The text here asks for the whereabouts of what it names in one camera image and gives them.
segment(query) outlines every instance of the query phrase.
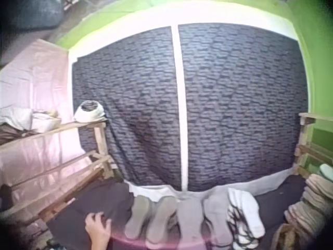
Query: hand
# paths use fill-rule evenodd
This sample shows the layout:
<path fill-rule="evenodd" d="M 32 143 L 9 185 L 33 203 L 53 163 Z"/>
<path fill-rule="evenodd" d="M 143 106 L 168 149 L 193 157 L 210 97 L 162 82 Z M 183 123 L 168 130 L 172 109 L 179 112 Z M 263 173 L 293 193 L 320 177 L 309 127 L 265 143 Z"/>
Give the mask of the hand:
<path fill-rule="evenodd" d="M 111 219 L 106 221 L 104 227 L 102 215 L 103 212 L 90 213 L 85 219 L 85 230 L 92 241 L 92 250 L 106 250 L 111 237 Z"/>

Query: pink cloth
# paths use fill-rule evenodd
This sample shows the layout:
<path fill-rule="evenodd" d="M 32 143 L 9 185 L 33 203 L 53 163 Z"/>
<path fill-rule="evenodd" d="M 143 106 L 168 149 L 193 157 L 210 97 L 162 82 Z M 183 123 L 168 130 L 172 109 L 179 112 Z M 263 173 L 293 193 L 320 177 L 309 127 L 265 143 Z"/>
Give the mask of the pink cloth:
<path fill-rule="evenodd" d="M 68 70 L 67 50 L 42 40 L 35 41 L 0 71 L 0 107 L 13 105 L 34 110 L 57 109 L 62 123 L 72 121 Z M 0 184 L 12 185 L 24 181 L 82 154 L 84 151 L 77 130 L 21 142 L 0 151 Z M 89 163 L 89 159 L 83 159 L 61 173 L 49 174 L 19 187 L 13 193 L 16 207 L 26 204 L 26 211 L 19 213 L 24 213 L 25 219 L 34 216 L 75 184 L 63 185 L 61 191 L 55 191 L 62 180 Z"/>

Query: wooden post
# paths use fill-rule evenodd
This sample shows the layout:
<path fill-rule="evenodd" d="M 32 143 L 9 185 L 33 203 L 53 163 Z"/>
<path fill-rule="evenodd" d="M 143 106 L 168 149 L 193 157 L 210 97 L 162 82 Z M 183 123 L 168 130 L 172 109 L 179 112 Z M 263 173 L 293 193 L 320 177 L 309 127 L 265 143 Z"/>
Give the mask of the wooden post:
<path fill-rule="evenodd" d="M 295 149 L 295 160 L 292 165 L 294 169 L 294 174 L 299 174 L 301 170 L 302 164 L 304 164 L 306 160 L 306 154 L 303 154 L 300 149 L 298 148 L 299 145 L 306 145 L 307 140 L 308 140 L 308 133 L 309 133 L 309 128 L 312 124 L 316 122 L 315 118 L 312 117 L 305 117 L 301 116 L 300 124 L 301 124 L 301 131 L 300 131 L 300 137 L 298 139 L 298 145 L 296 146 Z"/>
<path fill-rule="evenodd" d="M 105 137 L 105 122 L 98 124 L 94 127 L 95 132 L 95 139 L 97 143 L 98 152 L 100 155 L 108 155 L 108 146 L 106 143 L 106 137 Z M 104 178 L 113 177 L 113 171 L 111 169 L 111 160 L 103 163 L 104 168 Z"/>

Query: wooden rack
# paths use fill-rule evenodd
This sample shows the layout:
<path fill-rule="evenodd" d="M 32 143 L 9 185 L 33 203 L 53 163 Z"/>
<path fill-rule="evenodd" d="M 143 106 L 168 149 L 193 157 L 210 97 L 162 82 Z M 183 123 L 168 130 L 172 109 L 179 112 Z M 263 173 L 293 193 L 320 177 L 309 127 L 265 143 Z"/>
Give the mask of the wooden rack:
<path fill-rule="evenodd" d="M 313 125 L 317 120 L 333 122 L 333 117 L 324 117 L 312 113 L 300 113 L 299 116 L 301 117 L 301 131 L 298 144 L 294 153 L 295 161 L 293 167 L 297 174 L 303 176 L 304 178 L 307 178 L 311 173 L 306 170 L 304 166 L 302 166 L 305 163 L 307 156 L 316 159 L 321 163 L 326 163 L 331 166 L 333 165 L 332 152 L 314 143 L 308 142 L 308 133 L 310 126 Z"/>
<path fill-rule="evenodd" d="M 15 140 L 15 141 L 12 141 L 12 142 L 9 142 L 7 144 L 0 146 L 0 150 L 2 150 L 5 148 L 14 146 L 22 141 L 28 141 L 28 140 L 41 138 L 43 136 L 60 133 L 65 130 L 77 129 L 77 128 L 83 128 L 83 127 L 94 129 L 95 139 L 96 139 L 97 148 L 98 148 L 97 151 L 93 150 L 93 151 L 87 152 L 87 153 L 85 153 L 81 156 L 78 156 L 68 162 L 65 162 L 57 167 L 48 169 L 42 173 L 39 173 L 33 177 L 30 177 L 24 181 L 15 183 L 14 185 L 11 186 L 12 189 L 16 190 L 23 184 L 32 182 L 33 180 L 35 180 L 41 176 L 46 176 L 48 174 L 60 171 L 61 169 L 65 168 L 73 163 L 76 163 L 85 157 L 93 157 L 93 158 L 97 159 L 96 161 L 89 164 L 87 167 L 72 174 L 71 176 L 69 176 L 68 178 L 66 178 L 64 180 L 64 182 L 66 182 L 66 183 L 71 182 L 71 181 L 73 181 L 73 178 L 76 178 L 89 170 L 92 171 L 92 173 L 90 173 L 86 178 L 84 178 L 81 182 L 79 182 L 77 185 L 75 185 L 71 190 L 67 191 L 61 198 L 59 198 L 54 203 L 52 203 L 50 206 L 46 207 L 45 209 L 43 209 L 40 212 L 39 215 L 41 218 L 49 219 L 49 218 L 51 218 L 50 213 L 52 213 L 52 211 L 59 212 L 61 210 L 60 207 L 62 209 L 65 208 L 64 203 L 67 203 L 69 201 L 68 198 L 73 197 L 75 195 L 75 193 L 78 192 L 78 190 L 82 189 L 85 185 L 88 185 L 96 178 L 100 178 L 102 176 L 104 178 L 113 177 L 113 171 L 112 171 L 111 165 L 110 165 L 110 163 L 112 162 L 112 158 L 108 154 L 108 148 L 107 148 L 106 137 L 105 137 L 105 126 L 106 126 L 106 119 L 103 119 L 101 121 L 96 121 L 96 122 L 89 122 L 89 123 L 70 122 L 70 123 L 62 124 L 57 129 L 48 131 L 46 133 L 23 137 L 21 139 L 18 139 L 18 140 Z M 59 189 L 59 187 L 56 187 L 55 189 L 52 189 L 48 192 L 45 192 L 45 193 L 42 192 L 42 193 L 38 194 L 37 198 L 34 200 L 27 201 L 22 204 L 16 204 L 11 209 L 9 209 L 5 212 L 2 212 L 0 214 L 0 218 L 7 218 L 7 217 L 13 215 L 14 213 L 20 211 L 24 207 L 29 206 L 30 204 L 34 203 L 35 201 L 38 201 L 39 199 L 47 196 L 48 194 L 50 194 L 50 192 L 57 191 L 58 189 Z"/>

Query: finger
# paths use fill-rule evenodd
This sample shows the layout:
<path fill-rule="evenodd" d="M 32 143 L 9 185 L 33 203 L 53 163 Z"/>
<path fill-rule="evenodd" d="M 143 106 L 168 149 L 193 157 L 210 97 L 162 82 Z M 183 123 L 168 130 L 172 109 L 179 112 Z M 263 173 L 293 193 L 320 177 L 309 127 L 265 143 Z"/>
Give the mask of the finger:
<path fill-rule="evenodd" d="M 105 229 L 108 232 L 111 232 L 111 219 L 107 219 Z"/>
<path fill-rule="evenodd" d="M 91 223 L 91 222 L 93 221 L 93 216 L 94 216 L 94 213 L 93 213 L 93 212 L 89 213 L 89 214 L 87 215 L 87 217 L 85 218 L 85 223 L 86 223 L 86 224 Z"/>
<path fill-rule="evenodd" d="M 96 221 L 96 223 L 103 225 L 103 224 L 102 224 L 102 215 L 103 215 L 103 214 L 104 214 L 103 212 L 98 212 L 98 213 L 95 215 L 95 221 Z"/>

